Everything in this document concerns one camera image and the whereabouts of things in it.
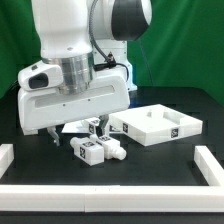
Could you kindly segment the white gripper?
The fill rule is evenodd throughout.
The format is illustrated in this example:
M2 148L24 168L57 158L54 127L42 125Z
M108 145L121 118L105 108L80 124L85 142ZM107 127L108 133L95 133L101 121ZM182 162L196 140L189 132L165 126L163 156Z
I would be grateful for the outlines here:
M125 110L130 105L125 73L121 66L93 72L87 90L62 94L59 91L62 69L58 65L39 61L21 70L18 109L23 133L33 135L47 128L56 146L60 146L55 126L102 115L99 134L104 135L109 121L106 114Z

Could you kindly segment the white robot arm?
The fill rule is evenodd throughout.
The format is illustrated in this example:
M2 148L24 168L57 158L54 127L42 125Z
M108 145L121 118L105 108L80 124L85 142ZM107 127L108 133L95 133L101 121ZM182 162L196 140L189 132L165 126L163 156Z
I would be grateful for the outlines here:
M109 115L130 105L127 57L104 55L138 39L152 19L150 0L31 0L41 60L18 74L18 109L23 133L45 129L59 143L58 125Z

